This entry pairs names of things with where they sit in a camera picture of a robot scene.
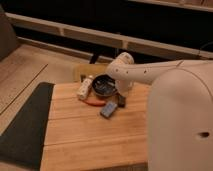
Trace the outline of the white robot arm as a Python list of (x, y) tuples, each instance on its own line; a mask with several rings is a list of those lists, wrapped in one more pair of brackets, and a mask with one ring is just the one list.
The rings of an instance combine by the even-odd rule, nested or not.
[(124, 52), (106, 73), (122, 93), (133, 82), (151, 86), (149, 171), (213, 171), (213, 60), (136, 64)]

